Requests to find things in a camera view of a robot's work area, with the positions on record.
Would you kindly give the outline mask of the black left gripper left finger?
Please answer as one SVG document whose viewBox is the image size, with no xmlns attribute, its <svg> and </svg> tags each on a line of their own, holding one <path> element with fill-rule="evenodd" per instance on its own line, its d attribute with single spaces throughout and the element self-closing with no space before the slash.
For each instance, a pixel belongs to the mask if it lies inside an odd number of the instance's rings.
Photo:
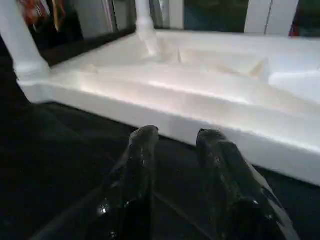
<svg viewBox="0 0 320 240">
<path fill-rule="evenodd" d="M 125 151 L 99 189 L 85 239 L 152 239 L 158 140 L 159 129 L 154 125 L 130 134 Z"/>
</svg>

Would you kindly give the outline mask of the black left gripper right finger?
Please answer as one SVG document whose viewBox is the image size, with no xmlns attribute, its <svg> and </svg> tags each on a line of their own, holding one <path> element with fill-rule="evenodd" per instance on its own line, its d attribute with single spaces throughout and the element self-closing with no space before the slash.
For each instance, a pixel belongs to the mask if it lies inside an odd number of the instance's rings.
<svg viewBox="0 0 320 240">
<path fill-rule="evenodd" d="M 197 160 L 207 213 L 218 240 L 298 240 L 285 208 L 237 145 L 200 129 Z"/>
</svg>

